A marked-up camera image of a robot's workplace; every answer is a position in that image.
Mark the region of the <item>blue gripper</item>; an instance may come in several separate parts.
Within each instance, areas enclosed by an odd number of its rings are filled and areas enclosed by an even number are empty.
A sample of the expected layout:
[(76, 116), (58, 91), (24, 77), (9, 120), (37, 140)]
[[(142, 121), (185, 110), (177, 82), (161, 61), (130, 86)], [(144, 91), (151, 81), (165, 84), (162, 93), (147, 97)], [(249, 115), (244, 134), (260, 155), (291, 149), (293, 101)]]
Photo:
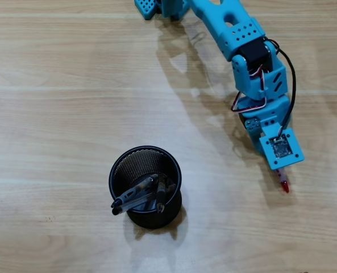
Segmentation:
[(239, 113), (239, 119), (246, 128), (255, 150), (262, 156), (265, 156), (265, 153), (260, 142), (264, 135), (261, 127), (276, 122), (282, 124), (289, 105), (290, 99), (283, 95), (277, 100), (268, 100), (264, 108)]

